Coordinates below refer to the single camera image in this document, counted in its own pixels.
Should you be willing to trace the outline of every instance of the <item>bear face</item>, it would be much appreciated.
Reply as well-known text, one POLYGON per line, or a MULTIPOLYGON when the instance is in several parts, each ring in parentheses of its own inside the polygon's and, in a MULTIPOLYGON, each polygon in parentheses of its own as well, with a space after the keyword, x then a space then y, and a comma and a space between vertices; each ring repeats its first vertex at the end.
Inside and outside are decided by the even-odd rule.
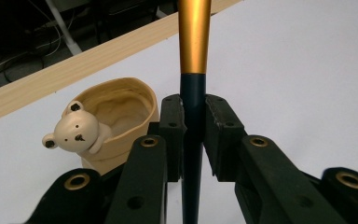
POLYGON ((67 106, 66 114, 57 123, 54 133, 47 134, 42 142, 47 148, 60 147, 76 153, 88 150, 93 154, 111 135, 103 126, 95 116, 84 110, 80 102, 73 101, 67 106))

